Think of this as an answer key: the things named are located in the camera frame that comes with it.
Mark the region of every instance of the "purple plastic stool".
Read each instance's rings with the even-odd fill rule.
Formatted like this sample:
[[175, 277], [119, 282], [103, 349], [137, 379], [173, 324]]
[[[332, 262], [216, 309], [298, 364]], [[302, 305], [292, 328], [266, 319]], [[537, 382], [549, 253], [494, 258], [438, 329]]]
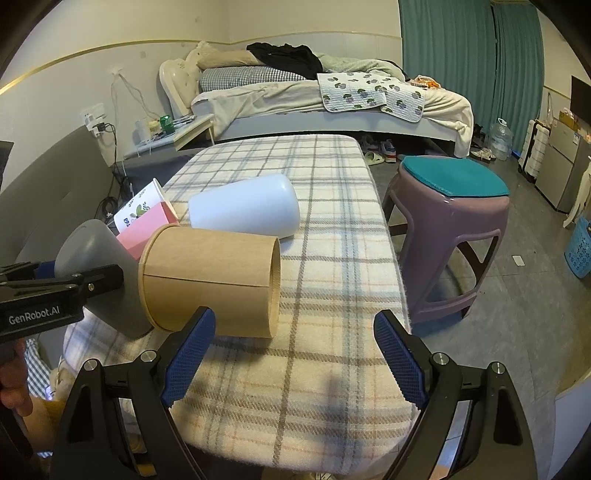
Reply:
[[[390, 235], [407, 234], [398, 262], [410, 319], [422, 322], [458, 311], [465, 317], [505, 235], [509, 197], [450, 198], [422, 184], [401, 166], [382, 203], [387, 221], [395, 205], [408, 222], [391, 226]], [[493, 240], [480, 262], [468, 242], [486, 238]], [[427, 301], [456, 247], [472, 267], [475, 287], [454, 299]]]

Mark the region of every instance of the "blue gripper pad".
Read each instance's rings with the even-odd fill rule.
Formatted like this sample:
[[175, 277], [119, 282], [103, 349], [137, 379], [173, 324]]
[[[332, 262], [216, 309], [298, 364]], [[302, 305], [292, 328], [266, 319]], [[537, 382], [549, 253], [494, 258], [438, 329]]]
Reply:
[[428, 400], [423, 370], [383, 312], [374, 318], [374, 337], [406, 401], [423, 408]]
[[215, 333], [216, 317], [213, 310], [207, 309], [166, 369], [165, 387], [160, 398], [169, 408], [185, 396]]

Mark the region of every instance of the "teal curtain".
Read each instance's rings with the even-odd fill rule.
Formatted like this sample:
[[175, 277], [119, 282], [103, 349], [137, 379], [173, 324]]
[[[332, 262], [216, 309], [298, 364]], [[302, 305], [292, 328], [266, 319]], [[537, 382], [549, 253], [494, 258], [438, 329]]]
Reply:
[[544, 44], [540, 19], [530, 4], [492, 4], [492, 9], [497, 57], [493, 111], [513, 132], [513, 150], [521, 151], [528, 123], [537, 118], [542, 103]]
[[475, 122], [496, 120], [495, 24], [489, 0], [399, 0], [403, 68], [466, 97]]

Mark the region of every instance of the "power outlet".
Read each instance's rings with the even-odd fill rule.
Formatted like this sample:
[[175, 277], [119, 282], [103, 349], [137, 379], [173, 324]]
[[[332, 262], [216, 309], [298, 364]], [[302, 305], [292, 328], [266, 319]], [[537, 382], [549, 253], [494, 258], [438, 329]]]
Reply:
[[97, 103], [92, 107], [84, 109], [80, 113], [83, 124], [89, 132], [94, 133], [95, 137], [100, 135], [96, 126], [105, 120], [105, 116], [105, 105], [103, 103]]

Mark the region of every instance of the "electrical cable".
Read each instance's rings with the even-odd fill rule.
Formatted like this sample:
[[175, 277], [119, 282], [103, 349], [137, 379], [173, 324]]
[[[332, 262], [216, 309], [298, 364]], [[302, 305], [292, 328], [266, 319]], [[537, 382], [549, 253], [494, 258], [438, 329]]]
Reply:
[[[113, 167], [111, 168], [111, 173], [113, 175], [113, 178], [111, 179], [111, 184], [109, 186], [109, 191], [107, 192], [107, 196], [103, 200], [100, 201], [100, 203], [96, 207], [96, 211], [95, 211], [95, 215], [94, 215], [94, 218], [97, 218], [97, 215], [100, 211], [103, 221], [106, 223], [110, 218], [112, 218], [112, 216], [117, 211], [117, 209], [119, 207], [120, 200], [121, 199], [127, 200], [127, 198], [128, 198], [127, 191], [130, 191], [131, 196], [133, 196], [133, 187], [131, 186], [131, 182], [129, 181], [129, 178], [127, 177], [127, 173], [125, 172], [125, 167], [124, 167], [124, 174], [123, 175], [121, 174], [121, 171], [119, 170], [119, 164], [117, 163], [117, 130], [116, 130], [115, 126], [111, 123], [106, 122], [106, 123], [104, 123], [102, 131], [113, 133], [113, 141], [115, 144], [115, 153], [114, 153], [115, 162], [113, 164]], [[119, 184], [119, 194], [118, 194], [117, 198], [115, 198], [111, 195], [111, 191], [113, 189], [113, 184], [114, 184], [115, 180]]]
[[[152, 110], [150, 110], [148, 108], [148, 106], [146, 105], [146, 102], [144, 100], [144, 94], [141, 92], [141, 90], [139, 88], [134, 87], [128, 79], [126, 79], [121, 72], [117, 72], [116, 74], [114, 74], [115, 77], [113, 78], [113, 82], [111, 83], [111, 100], [113, 100], [113, 90], [115, 90], [115, 102], [113, 102], [113, 106], [115, 106], [116, 103], [116, 89], [115, 89], [115, 80], [117, 79], [117, 77], [121, 78], [121, 81], [123, 82], [123, 84], [125, 85], [125, 87], [127, 88], [127, 91], [129, 92], [129, 94], [133, 97], [133, 99], [138, 102], [141, 107], [144, 109], [144, 112], [146, 113], [146, 115], [148, 115], [149, 117], [152, 118], [152, 120], [159, 120], [160, 119], [160, 115], [153, 112]], [[139, 94], [139, 98], [137, 98], [134, 95], [134, 91], [138, 92]]]

